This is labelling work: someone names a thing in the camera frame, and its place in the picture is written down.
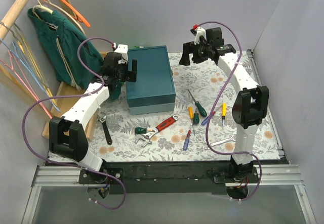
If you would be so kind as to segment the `teal storage box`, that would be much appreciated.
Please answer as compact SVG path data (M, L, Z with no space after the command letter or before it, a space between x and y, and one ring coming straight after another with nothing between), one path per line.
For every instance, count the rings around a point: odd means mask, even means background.
M128 50L129 68L137 60L137 80L126 83L131 115L174 111L176 90L166 46Z

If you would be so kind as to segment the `stubby green screwdriver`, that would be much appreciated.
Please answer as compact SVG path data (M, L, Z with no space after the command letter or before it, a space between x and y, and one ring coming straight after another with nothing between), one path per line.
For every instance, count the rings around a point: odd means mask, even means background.
M142 127L136 127L135 128L135 134L137 134L137 135L139 135L139 134L146 134L148 132L150 132L150 130L147 129L147 128L142 128Z

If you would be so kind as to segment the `yellow handled screwdriver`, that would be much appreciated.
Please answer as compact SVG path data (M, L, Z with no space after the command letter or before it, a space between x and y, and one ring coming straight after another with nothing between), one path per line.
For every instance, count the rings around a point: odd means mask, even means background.
M225 126L225 119L226 119L226 103L222 104L222 126Z

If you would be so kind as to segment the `red handled adjustable wrench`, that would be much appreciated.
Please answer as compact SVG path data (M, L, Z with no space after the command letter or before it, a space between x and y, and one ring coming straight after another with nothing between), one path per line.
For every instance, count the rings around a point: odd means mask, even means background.
M142 147L146 147L148 144L152 144L151 138L157 134L158 132L162 131L163 129L169 127L173 123L175 123L179 119L178 115L173 115L168 119L164 120L158 126L156 126L153 131L149 131L147 133L137 134L135 137L135 144L138 143L140 140L143 141Z

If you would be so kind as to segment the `orange handled screwdriver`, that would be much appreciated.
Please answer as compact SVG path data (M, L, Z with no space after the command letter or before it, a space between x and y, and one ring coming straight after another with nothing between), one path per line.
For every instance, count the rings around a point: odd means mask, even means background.
M194 113L193 113L193 109L192 109L191 106L188 107L188 114L189 114L189 117L191 119L191 130L192 130L192 132L194 132L194 126L193 126Z

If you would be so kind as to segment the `long green screwdriver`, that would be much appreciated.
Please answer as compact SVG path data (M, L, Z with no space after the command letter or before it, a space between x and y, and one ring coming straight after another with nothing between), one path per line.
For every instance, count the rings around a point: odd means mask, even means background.
M196 105L197 110L198 110L198 112L200 113L200 115L201 115L202 117L207 117L207 112L206 112L206 110L204 109L204 107L200 104L199 101L197 101L197 100L194 98L194 96L192 95L192 93L190 92L190 90L188 90L188 92L189 92L189 95L191 96L192 100L194 101L194 104Z

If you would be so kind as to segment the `blue red screwdriver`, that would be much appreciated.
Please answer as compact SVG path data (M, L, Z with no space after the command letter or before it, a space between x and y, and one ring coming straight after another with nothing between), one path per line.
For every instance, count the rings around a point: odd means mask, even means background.
M190 136L191 136L191 130L187 132L184 145L183 145L183 151L186 151L188 149L189 141L190 141Z

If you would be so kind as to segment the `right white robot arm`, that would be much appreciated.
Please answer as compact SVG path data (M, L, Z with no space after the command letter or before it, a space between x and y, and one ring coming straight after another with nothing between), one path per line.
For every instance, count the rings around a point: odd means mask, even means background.
M237 124L235 149L231 155L229 176L243 181L253 168L251 152L258 126L266 117L269 89L260 86L247 73L231 44L225 44L221 28L203 29L194 25L194 41L184 43L180 65L202 63L208 59L225 73L237 94L232 117Z

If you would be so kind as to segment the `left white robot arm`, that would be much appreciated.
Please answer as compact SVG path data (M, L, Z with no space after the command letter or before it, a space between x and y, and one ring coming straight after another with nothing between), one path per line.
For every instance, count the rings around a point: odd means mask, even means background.
M132 59L131 70L128 62L122 53L107 53L104 65L97 72L103 79L93 76L85 95L70 110L61 117L53 117L49 123L50 152L91 169L90 177L98 184L107 180L108 172L102 167L103 160L90 151L85 128L120 83L136 82L137 60Z

